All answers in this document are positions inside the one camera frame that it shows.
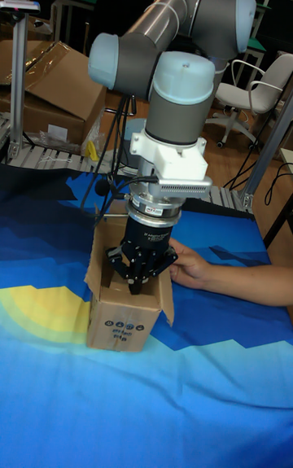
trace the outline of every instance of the light blue joint cap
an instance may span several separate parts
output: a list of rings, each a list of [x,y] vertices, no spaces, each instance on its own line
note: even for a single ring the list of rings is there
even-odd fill
[[[236,41],[238,52],[245,52],[253,18],[256,13],[256,0],[236,0]]]
[[[164,52],[155,70],[153,86],[162,98],[176,104],[197,104],[212,93],[214,64],[199,55]]]
[[[118,56],[118,36],[99,34],[90,49],[90,78],[112,90],[116,81]]]

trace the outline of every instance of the white office chair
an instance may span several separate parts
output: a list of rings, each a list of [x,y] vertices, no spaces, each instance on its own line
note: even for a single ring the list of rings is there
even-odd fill
[[[234,65],[236,63],[246,64],[248,67],[257,68],[262,77],[260,81],[251,81],[248,90],[238,88],[234,78]],[[213,114],[212,119],[207,119],[206,123],[214,125],[224,125],[225,135],[217,146],[222,148],[228,138],[231,129],[236,129],[244,133],[251,140],[251,144],[256,141],[252,133],[248,131],[248,124],[239,119],[243,109],[251,110],[252,115],[269,112],[277,102],[283,87],[287,83],[293,72],[293,54],[284,54],[277,58],[266,72],[260,70],[252,64],[241,59],[235,59],[231,65],[234,85],[221,83],[216,91],[216,98],[226,106],[233,108],[230,116]]]

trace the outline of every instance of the open cardboard box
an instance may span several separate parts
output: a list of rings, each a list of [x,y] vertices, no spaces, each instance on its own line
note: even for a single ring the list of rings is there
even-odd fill
[[[12,42],[0,42],[0,112],[10,111]],[[28,42],[24,131],[81,145],[105,105],[106,88],[88,75],[88,58],[61,42]]]
[[[5,16],[0,24],[0,39],[12,39],[13,27],[8,22],[10,15]],[[36,16],[28,17],[28,41],[52,41],[53,32],[50,29],[50,21]]]
[[[174,320],[169,271],[150,278],[140,295],[131,295],[128,283],[108,263],[105,249],[118,246],[125,234],[125,219],[102,220],[95,229],[90,265],[85,276],[91,292],[87,345],[113,351],[142,350],[160,312]]]

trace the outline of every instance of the table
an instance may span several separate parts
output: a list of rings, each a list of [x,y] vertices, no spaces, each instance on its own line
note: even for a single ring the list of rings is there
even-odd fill
[[[174,284],[173,328],[162,313],[142,352],[85,346],[90,179],[0,164],[1,466],[291,468],[284,308]],[[186,207],[173,235],[207,260],[268,263],[252,215]]]
[[[293,151],[281,148],[280,154],[284,163],[288,163],[289,172],[293,175]],[[265,235],[264,243],[266,248],[270,246],[273,239],[277,236],[278,231],[282,228],[286,221],[288,222],[291,232],[293,233],[293,193],[287,200],[283,209],[278,214],[268,233]]]

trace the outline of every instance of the yellow object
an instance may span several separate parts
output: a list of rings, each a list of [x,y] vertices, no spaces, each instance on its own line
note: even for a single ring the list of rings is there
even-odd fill
[[[92,160],[98,160],[98,154],[93,141],[88,141],[85,149],[85,157],[90,157]]]
[[[85,343],[90,302],[65,286],[0,289],[2,306],[10,319],[30,335],[56,343]]]

